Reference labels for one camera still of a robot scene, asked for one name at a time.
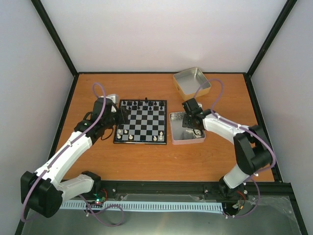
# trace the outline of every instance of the black and white chessboard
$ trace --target black and white chessboard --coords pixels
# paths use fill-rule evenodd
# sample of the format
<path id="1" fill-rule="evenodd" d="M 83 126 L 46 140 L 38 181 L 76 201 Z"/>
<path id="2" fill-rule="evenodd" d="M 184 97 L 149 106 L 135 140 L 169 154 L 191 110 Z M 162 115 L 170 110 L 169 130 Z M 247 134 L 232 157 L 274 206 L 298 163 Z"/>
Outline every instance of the black and white chessboard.
<path id="1" fill-rule="evenodd" d="M 115 128 L 114 143 L 166 144 L 166 100 L 120 100 L 129 124 Z"/>

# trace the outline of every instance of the wooden table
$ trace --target wooden table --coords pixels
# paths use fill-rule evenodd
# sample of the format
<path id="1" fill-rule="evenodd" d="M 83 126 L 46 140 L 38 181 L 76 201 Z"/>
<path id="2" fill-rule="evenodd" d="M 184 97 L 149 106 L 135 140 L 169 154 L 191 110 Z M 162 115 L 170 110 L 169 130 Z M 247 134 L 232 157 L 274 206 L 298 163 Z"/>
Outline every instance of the wooden table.
<path id="1" fill-rule="evenodd" d="M 242 74 L 206 74 L 224 82 L 224 94 L 215 106 L 223 117 L 245 125 L 256 124 L 256 118 Z M 58 149 L 67 141 L 73 128 L 84 115 L 92 111 L 96 98 L 94 82 L 100 82 L 107 94 L 120 99 L 166 99 L 167 115 L 183 111 L 181 96 L 173 84 L 172 74 L 81 74 L 68 110 Z M 197 98 L 204 108 L 210 108 L 220 92 L 220 84 L 211 82 L 209 94 Z M 113 136 L 98 140 L 65 175 L 65 179 L 89 170 L 103 180 L 132 181 L 218 181 L 235 165 L 233 145 L 214 133 L 208 133 L 204 143 L 173 145 L 170 124 L 167 123 L 167 145 L 113 144 Z M 270 170 L 257 181 L 274 181 Z"/>

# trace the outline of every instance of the purple cable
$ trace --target purple cable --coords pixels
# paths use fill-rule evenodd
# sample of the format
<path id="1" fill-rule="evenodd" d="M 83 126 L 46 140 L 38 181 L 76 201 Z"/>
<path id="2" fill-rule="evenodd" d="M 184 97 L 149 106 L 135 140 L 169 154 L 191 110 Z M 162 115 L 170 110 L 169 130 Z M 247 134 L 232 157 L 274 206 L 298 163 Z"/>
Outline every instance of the purple cable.
<path id="1" fill-rule="evenodd" d="M 223 92 L 224 92 L 224 84 L 223 84 L 223 82 L 222 82 L 221 80 L 216 79 L 216 78 L 212 78 L 212 79 L 209 79 L 209 80 L 203 82 L 203 83 L 201 84 L 201 86 L 197 89 L 197 91 L 196 91 L 196 93 L 195 93 L 195 95 L 194 95 L 194 98 L 197 96 L 197 94 L 198 94 L 198 92 L 200 91 L 201 87 L 202 87 L 204 84 L 206 84 L 207 82 L 210 82 L 210 81 L 218 81 L 218 82 L 221 84 L 221 87 L 222 87 L 219 96 L 217 97 L 217 99 L 214 101 L 214 103 L 213 103 L 212 106 L 211 106 L 211 112 L 212 112 L 212 114 L 214 115 L 214 117 L 218 118 L 218 116 L 217 116 L 217 115 L 215 114 L 215 112 L 213 111 L 213 108 L 214 108 L 214 106 L 217 104 L 217 102 L 221 99 L 222 94 L 223 94 Z M 220 117 L 219 119 L 220 119 L 222 122 L 224 122 L 224 123 L 226 123 L 226 124 L 228 124 L 228 125 L 231 125 L 231 126 L 233 126 L 233 127 L 238 128 L 238 125 L 235 124 L 235 123 L 233 123 L 233 122 L 231 122 L 231 121 L 228 121 L 228 120 L 226 120 L 226 119 L 224 119 L 224 118 L 222 118 L 222 117 Z M 260 173 L 260 172 L 262 172 L 262 171 L 265 171 L 265 170 L 268 170 L 268 169 L 273 168 L 273 167 L 275 166 L 275 164 L 276 164 L 276 155 L 275 155 L 274 151 L 271 149 L 271 147 L 270 147 L 263 139 L 261 139 L 258 135 L 254 134 L 252 131 L 250 131 L 250 130 L 248 130 L 248 129 L 242 127 L 242 126 L 240 126 L 239 129 L 241 129 L 241 130 L 243 130 L 243 131 L 246 131 L 247 133 L 249 133 L 250 135 L 252 135 L 254 138 L 256 138 L 259 142 L 261 142 L 261 143 L 265 146 L 265 148 L 270 152 L 270 154 L 271 154 L 271 156 L 272 156 L 272 164 L 271 164 L 270 166 L 268 166 L 268 167 L 259 169 L 258 171 L 256 171 L 256 173 Z M 248 181 L 249 179 L 251 179 L 251 176 L 249 176 L 249 177 L 245 180 L 245 182 Z"/>
<path id="2" fill-rule="evenodd" d="M 235 219 L 235 218 L 237 218 L 237 219 L 239 219 L 239 218 L 244 218 L 244 217 L 246 217 L 247 215 L 250 215 L 250 214 L 257 208 L 257 206 L 258 206 L 259 203 L 260 203 L 260 197 L 261 197 L 261 195 L 260 195 L 259 186 L 257 185 L 257 183 L 255 182 L 254 179 L 251 178 L 250 180 L 251 180 L 251 181 L 254 183 L 254 185 L 256 186 L 256 190 L 258 191 L 258 200 L 257 200 L 255 206 L 254 206 L 251 210 L 249 210 L 247 213 L 245 213 L 245 214 L 243 214 L 243 215 L 234 216 L 234 217 L 233 217 L 234 219 Z"/>
<path id="3" fill-rule="evenodd" d="M 89 202 L 88 202 L 82 195 L 79 195 L 79 197 L 84 200 L 84 202 L 86 203 L 86 206 L 87 206 L 88 209 L 90 210 L 91 214 L 92 214 L 101 224 L 103 224 L 103 225 L 105 225 L 105 226 L 108 226 L 108 227 L 116 227 L 116 226 L 119 226 L 119 225 L 121 225 L 121 224 L 123 223 L 125 214 L 124 214 L 123 209 L 122 209 L 119 205 L 117 205 L 117 204 L 110 205 L 110 206 L 105 207 L 105 208 L 102 209 L 101 211 L 98 211 L 98 212 L 95 213 L 95 212 L 92 210 L 91 205 L 89 204 Z M 121 218 L 121 220 L 120 220 L 117 224 L 106 224 L 105 222 L 103 222 L 103 221 L 101 221 L 101 220 L 99 219 L 99 217 L 97 216 L 97 214 L 101 214 L 101 213 L 105 212 L 107 209 L 112 208 L 112 207 L 117 207 L 117 208 L 119 208 L 119 209 L 121 210 L 121 212 L 122 212 L 122 218 Z"/>
<path id="4" fill-rule="evenodd" d="M 70 145 L 74 144 L 79 138 L 81 138 L 86 132 L 88 132 L 91 128 L 93 128 L 95 126 L 95 124 L 97 124 L 97 122 L 100 120 L 103 112 L 104 112 L 104 109 L 106 107 L 106 92 L 103 88 L 103 86 L 98 83 L 98 82 L 95 82 L 92 86 L 92 90 L 94 91 L 94 86 L 95 85 L 98 85 L 101 90 L 102 90 L 102 93 L 103 93 L 103 106 L 102 106 L 102 109 L 101 109 L 101 112 L 98 116 L 98 118 L 96 119 L 96 121 L 89 127 L 87 128 L 83 133 L 81 133 L 78 137 L 76 137 L 75 139 L 73 139 L 71 142 L 70 142 Z M 50 162 L 50 164 L 47 166 L 48 169 L 50 169 L 52 167 L 52 165 L 58 160 L 58 158 L 70 147 L 70 145 L 67 145 L 65 146 L 59 153 L 58 155 Z M 37 184 L 39 183 L 39 181 L 43 178 L 43 176 L 47 173 L 47 170 L 44 170 L 40 176 L 38 176 L 38 178 L 36 179 L 36 181 L 34 182 L 34 184 L 32 185 L 32 187 L 30 188 L 27 196 L 25 197 L 25 200 L 23 202 L 23 208 L 22 208 L 22 212 L 21 212 L 21 221 L 22 222 L 28 222 L 28 221 L 31 221 L 34 219 L 34 217 L 32 217 L 31 219 L 25 219 L 24 217 L 24 213 L 25 213 L 25 209 L 26 209 L 26 205 L 28 203 L 28 200 L 30 198 L 30 195 L 31 193 L 34 191 L 35 187 L 37 186 Z"/>

